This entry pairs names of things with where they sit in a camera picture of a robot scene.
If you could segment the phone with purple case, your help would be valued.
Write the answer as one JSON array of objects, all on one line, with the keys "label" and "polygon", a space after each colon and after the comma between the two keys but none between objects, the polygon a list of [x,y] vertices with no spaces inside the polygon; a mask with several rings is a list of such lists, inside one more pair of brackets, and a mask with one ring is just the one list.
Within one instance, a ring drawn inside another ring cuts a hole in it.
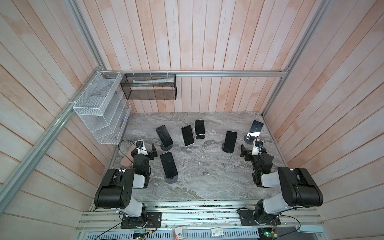
[{"label": "phone with purple case", "polygon": [[160,155],[162,166],[165,172],[166,179],[171,179],[178,175],[178,170],[171,152]]}]

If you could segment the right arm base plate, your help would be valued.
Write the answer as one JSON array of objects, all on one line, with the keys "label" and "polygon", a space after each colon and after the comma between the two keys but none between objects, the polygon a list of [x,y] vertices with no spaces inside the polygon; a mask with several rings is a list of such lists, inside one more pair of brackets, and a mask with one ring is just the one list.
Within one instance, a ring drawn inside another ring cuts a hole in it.
[{"label": "right arm base plate", "polygon": [[279,226],[281,221],[277,215],[269,215],[263,211],[250,210],[248,208],[237,209],[242,226]]}]

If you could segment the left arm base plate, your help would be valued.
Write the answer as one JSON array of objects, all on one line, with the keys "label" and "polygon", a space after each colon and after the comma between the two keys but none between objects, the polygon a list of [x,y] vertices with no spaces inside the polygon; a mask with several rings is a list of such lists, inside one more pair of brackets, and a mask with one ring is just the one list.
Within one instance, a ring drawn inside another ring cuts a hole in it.
[{"label": "left arm base plate", "polygon": [[152,228],[159,229],[162,223],[161,212],[149,212],[146,216],[142,214],[138,218],[130,218],[123,216],[123,222],[121,223],[121,229],[144,229]]}]

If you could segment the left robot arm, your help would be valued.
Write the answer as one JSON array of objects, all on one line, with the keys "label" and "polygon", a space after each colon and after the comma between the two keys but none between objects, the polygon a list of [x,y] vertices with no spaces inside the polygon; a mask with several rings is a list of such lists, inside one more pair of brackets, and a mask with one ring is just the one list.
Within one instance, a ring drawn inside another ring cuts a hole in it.
[{"label": "left robot arm", "polygon": [[122,220],[122,229],[157,229],[161,226],[162,214],[148,213],[146,205],[134,199],[132,194],[133,189],[148,187],[152,173],[150,161],[158,153],[154,145],[148,151],[143,140],[137,141],[135,146],[131,152],[133,168],[108,169],[96,191],[94,204],[96,208],[116,209]]}]

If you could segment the phone with green case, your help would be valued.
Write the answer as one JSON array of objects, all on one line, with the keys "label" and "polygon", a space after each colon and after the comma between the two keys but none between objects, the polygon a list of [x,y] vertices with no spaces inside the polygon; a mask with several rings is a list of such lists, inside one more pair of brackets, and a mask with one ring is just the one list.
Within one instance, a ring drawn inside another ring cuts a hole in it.
[{"label": "phone with green case", "polygon": [[234,152],[237,136],[238,136],[237,132],[227,131],[225,141],[224,141],[224,143],[226,144],[226,147],[228,149],[227,153],[233,153]]}]

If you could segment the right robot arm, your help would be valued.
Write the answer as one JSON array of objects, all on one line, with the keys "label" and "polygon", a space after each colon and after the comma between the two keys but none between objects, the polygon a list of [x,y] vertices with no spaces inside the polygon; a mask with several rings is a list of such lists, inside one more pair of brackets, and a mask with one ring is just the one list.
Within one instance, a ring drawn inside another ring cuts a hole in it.
[{"label": "right robot arm", "polygon": [[241,145],[241,157],[252,163],[253,181],[257,187],[281,190],[276,196],[259,200],[254,210],[237,209],[243,226],[279,225],[278,217],[283,212],[323,204],[323,194],[307,169],[278,167],[277,171],[271,172],[274,157],[267,153],[261,140],[254,140],[251,150]]}]

